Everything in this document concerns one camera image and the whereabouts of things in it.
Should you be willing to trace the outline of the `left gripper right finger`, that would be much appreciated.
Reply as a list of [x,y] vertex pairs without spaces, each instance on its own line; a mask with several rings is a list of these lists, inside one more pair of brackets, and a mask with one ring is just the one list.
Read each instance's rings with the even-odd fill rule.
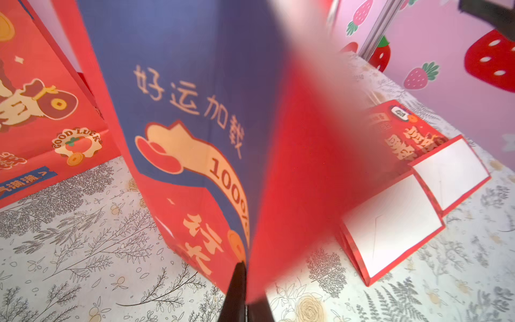
[[247,322],[275,322],[266,297],[247,305]]

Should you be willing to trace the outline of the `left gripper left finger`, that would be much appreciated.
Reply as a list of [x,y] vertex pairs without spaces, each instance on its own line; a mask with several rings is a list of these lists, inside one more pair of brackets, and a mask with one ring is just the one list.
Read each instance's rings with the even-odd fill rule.
[[217,322],[246,321],[246,266],[236,264]]

